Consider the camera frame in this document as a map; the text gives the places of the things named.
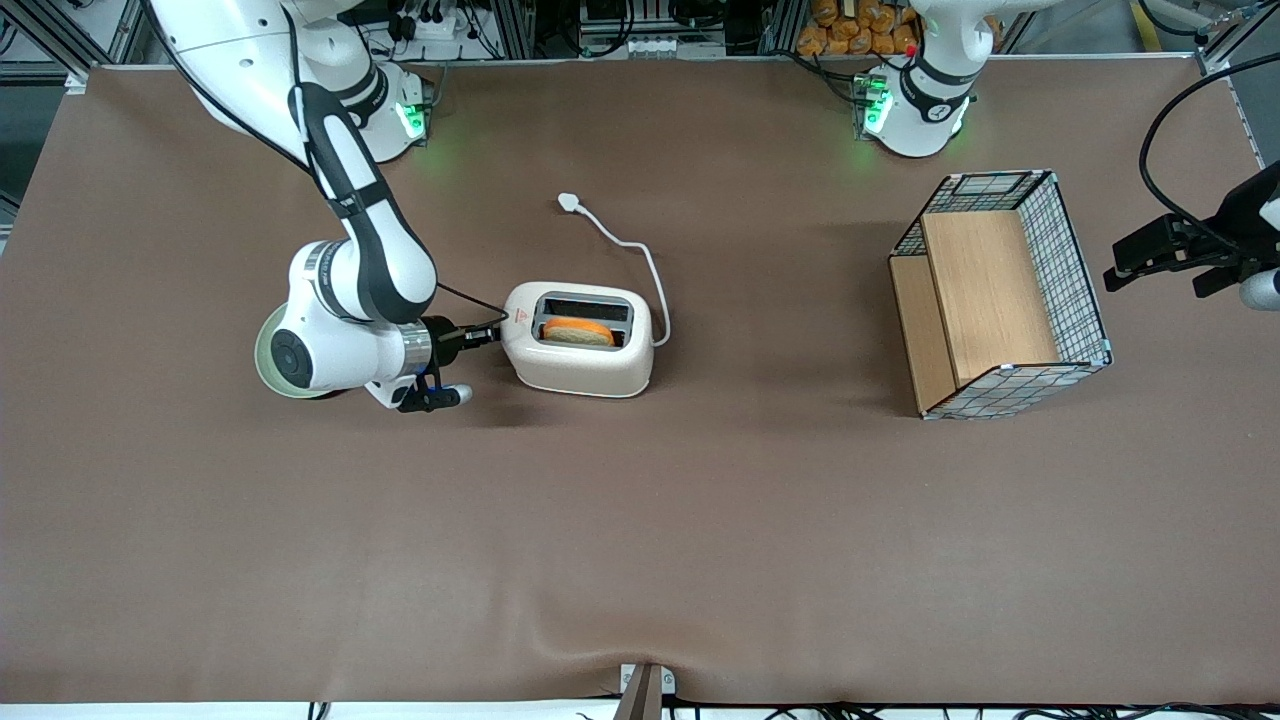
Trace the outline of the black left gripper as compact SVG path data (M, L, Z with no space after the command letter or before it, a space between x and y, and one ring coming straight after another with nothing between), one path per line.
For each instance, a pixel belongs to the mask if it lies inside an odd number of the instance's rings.
M1192 288L1194 293L1217 293L1242 282L1240 266L1233 260L1258 269L1277 268L1277 220L1265 217L1272 204L1277 217L1277 182L1275 161L1228 192L1210 218L1210 229L1233 255L1216 252L1216 240L1185 218L1165 214L1114 243L1116 266L1105 272L1105 290L1114 293L1140 278L1204 268L1192 279Z

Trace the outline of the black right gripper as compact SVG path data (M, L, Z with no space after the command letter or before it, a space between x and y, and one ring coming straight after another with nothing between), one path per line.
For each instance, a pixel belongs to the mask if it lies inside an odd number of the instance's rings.
M445 316L429 316L433 370L451 365L463 348L480 348L500 342L499 325L456 325Z

